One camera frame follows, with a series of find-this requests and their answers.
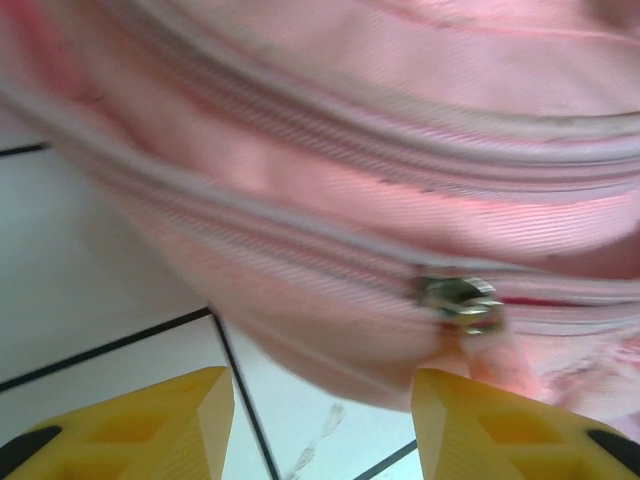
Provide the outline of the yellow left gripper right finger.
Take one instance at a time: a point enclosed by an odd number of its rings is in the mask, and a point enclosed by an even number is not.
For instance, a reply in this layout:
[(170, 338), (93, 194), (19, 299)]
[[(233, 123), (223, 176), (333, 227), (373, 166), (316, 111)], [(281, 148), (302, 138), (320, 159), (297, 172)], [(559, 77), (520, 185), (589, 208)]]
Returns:
[(426, 479), (636, 479), (639, 445), (614, 428), (440, 370), (415, 375)]

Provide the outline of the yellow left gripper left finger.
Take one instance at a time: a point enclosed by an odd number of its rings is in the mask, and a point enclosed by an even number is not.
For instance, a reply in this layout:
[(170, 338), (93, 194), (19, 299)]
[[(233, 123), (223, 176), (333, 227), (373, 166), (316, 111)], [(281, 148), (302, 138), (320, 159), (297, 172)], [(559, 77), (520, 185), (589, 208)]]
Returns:
[(4, 479), (219, 479), (234, 416), (225, 367), (47, 419), (1, 447)]

